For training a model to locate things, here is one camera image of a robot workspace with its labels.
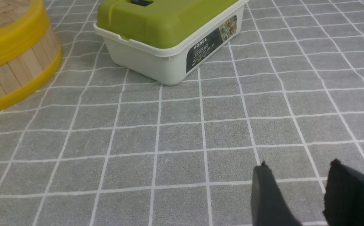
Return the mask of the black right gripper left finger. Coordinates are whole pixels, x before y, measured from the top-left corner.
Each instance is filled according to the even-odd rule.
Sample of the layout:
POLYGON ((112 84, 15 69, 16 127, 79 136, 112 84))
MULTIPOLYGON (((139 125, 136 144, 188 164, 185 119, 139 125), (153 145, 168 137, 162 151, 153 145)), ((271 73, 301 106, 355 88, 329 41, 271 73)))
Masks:
POLYGON ((301 226, 278 187, 272 170, 263 161, 253 169, 251 216, 254 226, 301 226))

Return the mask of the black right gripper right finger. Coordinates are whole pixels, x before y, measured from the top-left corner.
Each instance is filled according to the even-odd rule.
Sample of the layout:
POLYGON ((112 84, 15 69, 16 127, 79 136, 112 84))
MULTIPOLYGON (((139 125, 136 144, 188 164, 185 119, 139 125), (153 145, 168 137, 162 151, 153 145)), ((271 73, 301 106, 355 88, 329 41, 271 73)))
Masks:
POLYGON ((323 214, 330 226, 364 226, 364 174, 334 159, 323 214))

